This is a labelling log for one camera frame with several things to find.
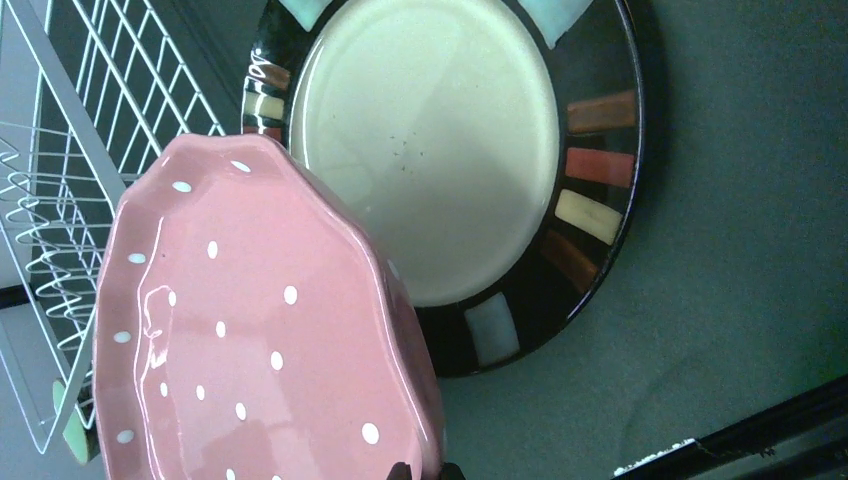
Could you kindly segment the pink polka dot plate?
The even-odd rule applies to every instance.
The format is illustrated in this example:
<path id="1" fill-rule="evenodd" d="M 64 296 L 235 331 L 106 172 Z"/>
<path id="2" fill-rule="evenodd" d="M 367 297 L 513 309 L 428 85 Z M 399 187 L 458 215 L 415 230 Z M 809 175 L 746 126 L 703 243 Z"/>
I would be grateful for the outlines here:
<path id="1" fill-rule="evenodd" d="M 183 134 L 122 195 L 93 397 L 111 479 L 436 479 L 445 418 L 395 266 L 258 134 Z"/>

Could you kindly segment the white wire dish rack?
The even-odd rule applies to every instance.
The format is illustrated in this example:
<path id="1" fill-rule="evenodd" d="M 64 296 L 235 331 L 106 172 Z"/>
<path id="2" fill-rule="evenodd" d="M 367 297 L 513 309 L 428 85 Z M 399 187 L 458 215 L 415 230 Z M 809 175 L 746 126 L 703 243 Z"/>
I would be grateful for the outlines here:
<path id="1" fill-rule="evenodd" d="M 91 320 L 121 194 L 223 127 L 174 1 L 1 5 L 1 374 L 39 453 L 94 434 Z"/>

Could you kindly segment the dark striped plate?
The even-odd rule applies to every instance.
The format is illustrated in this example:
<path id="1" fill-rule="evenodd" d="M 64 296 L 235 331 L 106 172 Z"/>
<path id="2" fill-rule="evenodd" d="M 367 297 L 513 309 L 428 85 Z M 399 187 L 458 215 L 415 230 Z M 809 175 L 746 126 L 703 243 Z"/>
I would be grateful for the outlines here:
<path id="1" fill-rule="evenodd" d="M 438 375 L 515 362 L 586 306 L 644 157 L 627 1 L 269 1 L 242 129 L 398 269 Z"/>

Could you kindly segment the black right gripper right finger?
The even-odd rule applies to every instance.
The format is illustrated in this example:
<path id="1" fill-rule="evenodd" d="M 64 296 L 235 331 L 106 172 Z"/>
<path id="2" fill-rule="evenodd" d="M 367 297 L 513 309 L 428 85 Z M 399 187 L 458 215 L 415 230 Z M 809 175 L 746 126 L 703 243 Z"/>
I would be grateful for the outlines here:
<path id="1" fill-rule="evenodd" d="M 465 475 L 463 474 L 461 468 L 451 462 L 445 462 L 442 465 L 439 477 L 439 480 L 465 480 Z"/>

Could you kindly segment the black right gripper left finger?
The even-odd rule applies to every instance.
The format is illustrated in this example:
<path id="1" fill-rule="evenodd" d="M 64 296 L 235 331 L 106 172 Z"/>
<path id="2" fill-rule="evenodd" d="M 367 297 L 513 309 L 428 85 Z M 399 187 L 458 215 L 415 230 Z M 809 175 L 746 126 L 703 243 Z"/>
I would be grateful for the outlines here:
<path id="1" fill-rule="evenodd" d="M 387 475 L 387 480 L 412 480 L 411 466 L 404 462 L 395 463 Z"/>

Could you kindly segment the green celadon bowl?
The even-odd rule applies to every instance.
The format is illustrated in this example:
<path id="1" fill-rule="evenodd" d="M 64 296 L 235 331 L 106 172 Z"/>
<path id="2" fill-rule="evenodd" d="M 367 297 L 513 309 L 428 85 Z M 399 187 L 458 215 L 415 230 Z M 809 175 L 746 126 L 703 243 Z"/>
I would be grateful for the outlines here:
<path id="1" fill-rule="evenodd" d="M 89 385 L 82 387 L 77 402 L 83 414 L 83 419 L 73 410 L 69 415 L 62 436 L 74 459 L 80 465 L 87 465 L 100 454 L 96 425 L 92 424 L 91 428 L 85 427 L 85 419 L 89 418 L 94 410 Z"/>

